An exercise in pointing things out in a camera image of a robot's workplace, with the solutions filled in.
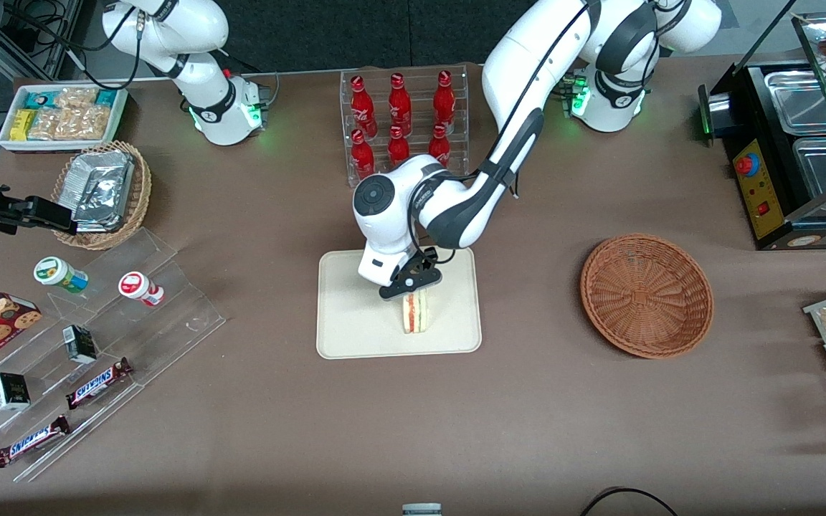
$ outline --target small black box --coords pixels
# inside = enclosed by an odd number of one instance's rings
[[[24,377],[0,373],[0,411],[20,411],[27,407],[30,407],[30,395]]]
[[[91,331],[81,326],[72,324],[62,329],[62,342],[66,344],[66,353],[69,353],[69,360],[73,362],[92,363],[98,359]]]

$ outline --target snickers bar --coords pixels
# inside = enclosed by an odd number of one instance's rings
[[[93,399],[98,394],[105,391],[108,386],[111,386],[118,379],[132,373],[132,367],[127,362],[125,357],[121,358],[119,362],[114,363],[105,372],[95,376],[90,382],[80,386],[76,392],[66,395],[66,401],[69,402],[69,410],[74,411],[81,407],[81,405]]]
[[[72,428],[69,427],[69,421],[66,421],[65,416],[60,416],[56,418],[56,421],[41,428],[39,431],[30,434],[11,446],[0,449],[0,467],[9,466],[9,464],[17,457],[20,457],[21,454],[33,450],[33,448],[39,448],[40,445],[50,439],[71,433]]]

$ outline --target coca-cola bottle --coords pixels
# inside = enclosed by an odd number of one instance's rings
[[[364,132],[365,137],[374,138],[378,134],[378,123],[374,121],[374,102],[365,91],[365,82],[357,75],[350,79],[350,86],[353,88],[353,118],[356,127]]]
[[[392,167],[398,166],[401,161],[410,157],[410,146],[400,126],[391,126],[391,141],[387,144],[387,155],[391,157]]]
[[[455,132],[455,91],[452,90],[452,73],[447,70],[439,72],[439,89],[432,98],[435,109],[435,123],[445,126],[445,135]]]
[[[361,130],[353,130],[353,167],[359,177],[359,181],[371,176],[374,173],[374,153],[371,152],[371,145],[365,141],[365,135]]]
[[[399,125],[404,136],[409,136],[413,131],[412,107],[410,94],[404,87],[404,76],[400,73],[391,73],[391,95],[387,105],[391,108],[391,123]]]
[[[429,155],[439,160],[443,167],[448,166],[448,156],[452,153],[452,146],[445,137],[445,126],[436,124],[432,128],[432,140],[429,142]]]

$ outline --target aluminum foil package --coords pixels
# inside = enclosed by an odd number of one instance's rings
[[[135,163],[121,150],[82,154],[66,172],[59,204],[72,209],[79,232],[117,231]]]

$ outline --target yellow control panel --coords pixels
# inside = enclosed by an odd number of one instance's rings
[[[783,225],[783,210],[779,208],[777,193],[766,172],[764,154],[760,151],[757,140],[745,147],[731,161],[738,177],[738,188],[747,206],[751,226],[758,239],[766,237]]]

